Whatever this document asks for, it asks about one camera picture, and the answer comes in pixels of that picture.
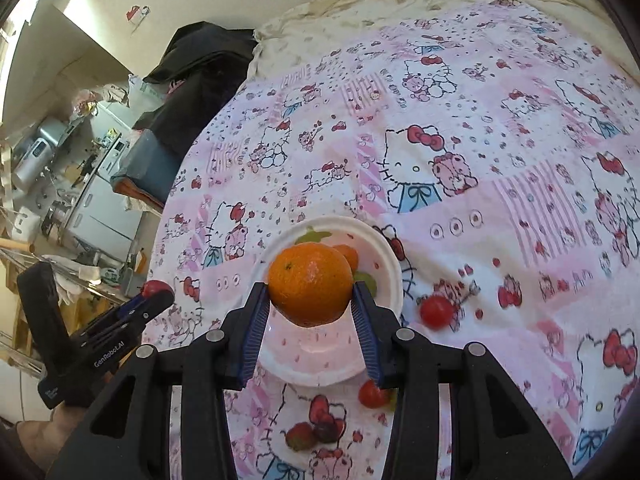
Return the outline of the left hand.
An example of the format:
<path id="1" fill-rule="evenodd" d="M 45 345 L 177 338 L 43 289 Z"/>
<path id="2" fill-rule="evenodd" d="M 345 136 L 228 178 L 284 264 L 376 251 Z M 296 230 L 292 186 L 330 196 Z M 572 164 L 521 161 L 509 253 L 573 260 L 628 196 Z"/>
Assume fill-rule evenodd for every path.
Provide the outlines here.
<path id="1" fill-rule="evenodd" d="M 17 424 L 17 439 L 39 472 L 45 474 L 49 470 L 86 411 L 62 403 L 52 411 L 49 420 L 26 420 Z"/>

